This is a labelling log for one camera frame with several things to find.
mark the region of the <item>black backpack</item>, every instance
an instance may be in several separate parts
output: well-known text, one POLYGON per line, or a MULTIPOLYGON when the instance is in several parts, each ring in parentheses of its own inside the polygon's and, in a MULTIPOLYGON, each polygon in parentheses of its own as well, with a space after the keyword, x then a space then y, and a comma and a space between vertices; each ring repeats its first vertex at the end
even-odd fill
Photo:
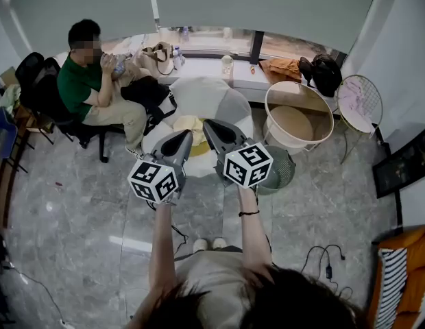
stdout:
POLYGON ((342 82, 341 69, 337 63, 324 53, 316 55, 312 62, 306 58, 300 59, 300 71, 307 80, 307 85, 313 78, 316 88, 323 96, 334 97, 336 89, 342 82))
POLYGON ((121 96, 124 100, 140 103, 144 106, 146 113, 149 114, 144 135, 149 134, 164 118, 171 116, 178 108, 170 88, 164 84, 159 84, 158 80, 150 75, 121 88, 121 96), (164 113, 159 105, 167 96, 174 106, 174 110, 164 113))

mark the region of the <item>shoe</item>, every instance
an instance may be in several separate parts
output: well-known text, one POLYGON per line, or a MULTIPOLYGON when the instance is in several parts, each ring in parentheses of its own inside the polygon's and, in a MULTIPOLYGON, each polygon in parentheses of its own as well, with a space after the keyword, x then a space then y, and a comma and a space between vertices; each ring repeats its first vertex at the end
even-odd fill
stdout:
POLYGON ((224 238, 215 238, 212 242, 212 249, 223 249, 228 246, 224 238))
POLYGON ((193 244, 193 253, 195 254, 197 251, 206 251, 208 249, 208 241, 205 239, 197 239, 193 244))
POLYGON ((127 146, 125 146, 125 149, 127 152, 131 153, 137 160, 142 160, 144 157, 144 152, 141 146, 138 146, 135 150, 129 149, 127 146))

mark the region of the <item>laundry basket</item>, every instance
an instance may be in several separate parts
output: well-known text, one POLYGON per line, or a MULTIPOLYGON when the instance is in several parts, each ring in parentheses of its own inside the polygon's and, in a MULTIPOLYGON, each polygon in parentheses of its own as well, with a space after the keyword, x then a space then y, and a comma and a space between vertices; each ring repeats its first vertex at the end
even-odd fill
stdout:
POLYGON ((274 162, 267 179, 263 180, 258 186, 260 195, 273 194, 284 188, 292 181, 296 166, 287 150, 276 146, 265 146, 265 149, 272 156, 274 162))
POLYGON ((264 140, 291 154, 326 140, 333 131, 330 107, 312 88, 295 82, 279 82, 266 93, 264 140))

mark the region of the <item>beige handbag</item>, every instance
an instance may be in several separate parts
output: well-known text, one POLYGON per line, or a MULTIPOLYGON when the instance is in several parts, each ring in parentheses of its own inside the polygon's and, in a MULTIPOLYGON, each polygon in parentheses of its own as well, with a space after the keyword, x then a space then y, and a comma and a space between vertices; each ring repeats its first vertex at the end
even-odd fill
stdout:
POLYGON ((173 71, 173 47, 166 42, 159 42, 154 47, 146 47, 139 56, 139 63, 148 69, 155 78, 169 75, 173 71))

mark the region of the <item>hand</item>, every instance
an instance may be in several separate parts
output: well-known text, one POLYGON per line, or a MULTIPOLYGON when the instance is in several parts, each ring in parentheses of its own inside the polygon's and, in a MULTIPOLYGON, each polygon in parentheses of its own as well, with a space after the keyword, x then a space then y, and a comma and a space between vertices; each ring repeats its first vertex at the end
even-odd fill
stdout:
POLYGON ((105 53, 100 60, 101 70, 103 73, 110 75, 114 71, 117 62, 118 58, 115 55, 105 53))

